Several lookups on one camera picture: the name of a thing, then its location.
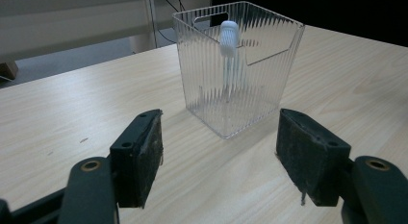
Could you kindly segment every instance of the white cap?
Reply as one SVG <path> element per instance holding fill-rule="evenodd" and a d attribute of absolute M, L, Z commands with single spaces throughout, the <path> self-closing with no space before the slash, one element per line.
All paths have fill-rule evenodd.
<path fill-rule="evenodd" d="M 233 58 L 236 55 L 239 37 L 238 24 L 236 22 L 232 20 L 222 22 L 219 35 L 219 47 L 222 56 Z"/>

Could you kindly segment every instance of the clear plastic container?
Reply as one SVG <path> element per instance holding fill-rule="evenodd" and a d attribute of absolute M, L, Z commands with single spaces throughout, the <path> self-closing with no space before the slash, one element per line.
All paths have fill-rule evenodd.
<path fill-rule="evenodd" d="M 232 56 L 221 54 L 223 20 L 238 24 Z M 192 114 L 229 138 L 278 108 L 304 24 L 248 2 L 178 12 L 173 21 Z"/>

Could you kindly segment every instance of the light wood surface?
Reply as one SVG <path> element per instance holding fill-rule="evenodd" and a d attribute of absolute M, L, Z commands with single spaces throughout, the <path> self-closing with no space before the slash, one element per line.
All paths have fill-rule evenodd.
<path fill-rule="evenodd" d="M 282 101 L 408 175 L 408 48 L 307 26 Z M 12 211 L 65 187 L 70 168 L 106 157 L 139 113 L 162 109 L 165 161 L 144 210 L 121 223 L 342 223 L 274 156 L 277 113 L 221 139 L 185 109 L 170 45 L 0 89 L 0 197 Z"/>

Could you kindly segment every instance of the gray floor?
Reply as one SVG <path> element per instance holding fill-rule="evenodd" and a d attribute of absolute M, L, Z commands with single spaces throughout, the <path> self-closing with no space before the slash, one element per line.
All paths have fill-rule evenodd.
<path fill-rule="evenodd" d="M 161 32 L 166 38 L 172 41 L 176 40 L 172 29 L 162 30 Z M 160 34 L 157 35 L 157 39 L 159 47 L 172 44 L 172 42 L 166 40 Z M 133 55 L 133 50 L 131 49 L 129 38 L 125 37 L 90 46 L 18 60 L 15 61 L 18 66 L 15 80 L 9 82 L 0 79 L 0 89 L 130 55 Z"/>

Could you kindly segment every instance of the black cable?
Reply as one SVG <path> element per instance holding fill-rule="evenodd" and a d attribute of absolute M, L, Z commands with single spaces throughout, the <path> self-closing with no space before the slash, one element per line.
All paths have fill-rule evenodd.
<path fill-rule="evenodd" d="M 176 10 L 177 12 L 179 12 L 168 0 L 166 0 L 166 1 L 167 1 L 167 3 L 168 3 L 171 7 L 173 7 L 174 10 Z"/>
<path fill-rule="evenodd" d="M 166 40 L 168 40 L 168 41 L 170 41 L 170 42 L 172 42 L 172 43 L 176 43 L 176 41 L 173 41 L 173 40 L 171 40 L 171 39 L 165 37 L 165 36 L 162 34 L 162 32 L 160 32 L 160 30 L 157 30 L 157 32 L 159 32 L 159 34 L 162 35 L 162 37 L 165 38 Z"/>
<path fill-rule="evenodd" d="M 179 1 L 179 4 L 180 4 L 180 11 L 185 11 L 186 8 L 184 8 L 184 5 L 183 5 L 183 3 L 181 3 L 181 0 L 178 0 L 178 1 Z"/>

